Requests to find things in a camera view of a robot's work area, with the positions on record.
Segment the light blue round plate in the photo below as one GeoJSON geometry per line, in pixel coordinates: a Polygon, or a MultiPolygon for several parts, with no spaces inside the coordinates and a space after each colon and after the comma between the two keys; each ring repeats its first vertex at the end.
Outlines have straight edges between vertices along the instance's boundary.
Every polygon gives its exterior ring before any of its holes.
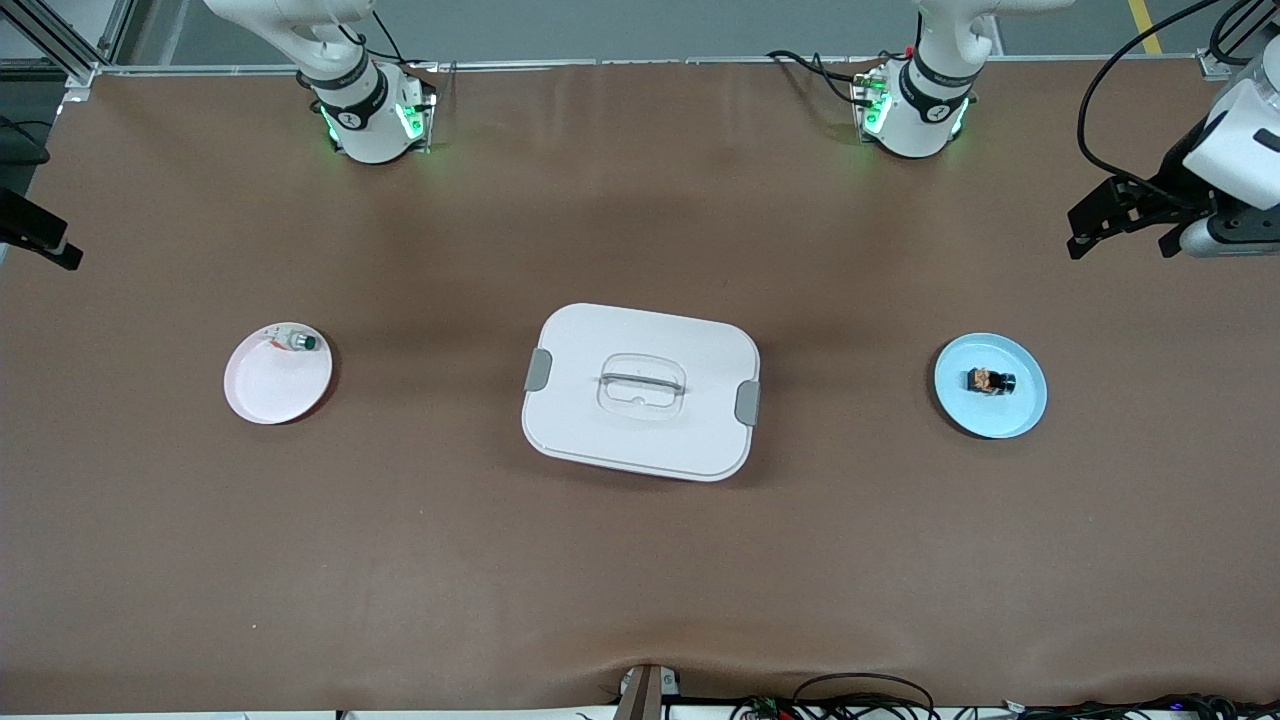
{"type": "Polygon", "coordinates": [[[1043,418],[1050,400],[1046,375],[1020,343],[995,333],[961,334],[945,345],[933,368],[933,391],[943,413],[965,432],[987,439],[1025,434],[1043,418]],[[1012,373],[1011,395],[980,395],[965,388],[975,368],[1012,373]]]}

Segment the pink round plate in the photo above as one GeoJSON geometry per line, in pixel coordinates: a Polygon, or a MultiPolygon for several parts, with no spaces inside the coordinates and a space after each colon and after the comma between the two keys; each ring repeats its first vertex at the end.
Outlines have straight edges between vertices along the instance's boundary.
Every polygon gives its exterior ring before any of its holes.
{"type": "Polygon", "coordinates": [[[233,413],[261,425],[283,425],[312,411],[330,389],[334,352],[323,333],[298,322],[283,322],[246,336],[230,354],[223,373],[223,392],[233,413]],[[317,337],[314,351],[273,347],[265,333],[284,325],[317,337]]]}

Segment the white lidded storage box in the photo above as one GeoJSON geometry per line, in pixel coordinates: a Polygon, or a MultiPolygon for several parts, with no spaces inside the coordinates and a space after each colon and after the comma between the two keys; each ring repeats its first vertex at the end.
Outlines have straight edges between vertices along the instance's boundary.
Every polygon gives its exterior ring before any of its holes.
{"type": "Polygon", "coordinates": [[[521,427],[540,454],[650,477],[713,483],[740,470],[755,427],[735,391],[762,359],[736,325],[599,304],[552,313],[536,347],[554,359],[547,387],[524,396],[521,427]],[[671,389],[600,383],[604,373],[680,380],[671,389]]]}

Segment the brown table mat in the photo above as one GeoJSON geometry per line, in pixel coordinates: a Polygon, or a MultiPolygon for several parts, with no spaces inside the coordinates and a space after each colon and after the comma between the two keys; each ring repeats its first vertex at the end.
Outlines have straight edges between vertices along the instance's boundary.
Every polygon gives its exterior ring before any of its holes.
{"type": "Polygon", "coordinates": [[[928,161],[764,65],[443,83],[428,154],[335,155],[289,77],[108,77],[32,197],[84,250],[0,265],[0,714],[594,705],[884,673],[941,703],[1280,697],[1280,258],[1073,261],[1091,63],[997,63],[928,161]],[[539,454],[570,304],[762,354],[710,484],[539,454]],[[250,333],[320,331],[300,420],[247,421],[250,333]],[[1005,336],[1039,423],[933,391],[1005,336]]]}

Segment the aluminium frame profile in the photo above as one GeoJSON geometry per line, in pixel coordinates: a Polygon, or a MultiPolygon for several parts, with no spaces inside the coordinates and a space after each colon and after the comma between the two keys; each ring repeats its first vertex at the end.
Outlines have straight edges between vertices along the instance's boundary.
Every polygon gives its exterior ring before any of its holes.
{"type": "Polygon", "coordinates": [[[1280,0],[1229,0],[1197,53],[1207,79],[1226,79],[1280,37],[1280,0]]]}
{"type": "Polygon", "coordinates": [[[0,0],[0,74],[60,74],[74,87],[116,58],[138,0],[0,0]]]}

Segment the metal table edge rail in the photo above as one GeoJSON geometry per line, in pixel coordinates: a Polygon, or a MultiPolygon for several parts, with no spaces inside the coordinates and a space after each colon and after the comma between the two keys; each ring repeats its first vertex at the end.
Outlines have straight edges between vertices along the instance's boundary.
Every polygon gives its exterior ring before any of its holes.
{"type": "MultiPolygon", "coordinates": [[[[1103,61],[1102,55],[996,55],[988,61],[997,63],[1047,63],[1047,61],[1103,61]]],[[[1188,61],[1194,73],[1202,74],[1197,53],[1175,53],[1160,55],[1126,56],[1126,61],[1188,61]]],[[[650,65],[764,65],[772,60],[763,55],[751,56],[690,56],[685,59],[620,60],[620,59],[556,59],[518,61],[411,61],[408,68],[425,73],[456,72],[525,72],[548,70],[562,67],[650,67],[650,65]]],[[[102,65],[93,72],[97,79],[106,76],[133,77],[237,77],[237,76],[293,76],[297,68],[287,64],[225,64],[225,65],[102,65]]]]}

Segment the metal table edge bracket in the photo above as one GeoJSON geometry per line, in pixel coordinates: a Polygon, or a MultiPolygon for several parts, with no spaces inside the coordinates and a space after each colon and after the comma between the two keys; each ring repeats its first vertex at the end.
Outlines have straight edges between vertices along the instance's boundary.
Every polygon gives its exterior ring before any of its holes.
{"type": "Polygon", "coordinates": [[[626,671],[612,720],[673,720],[671,702],[681,697],[680,675],[667,666],[644,664],[626,671]]]}

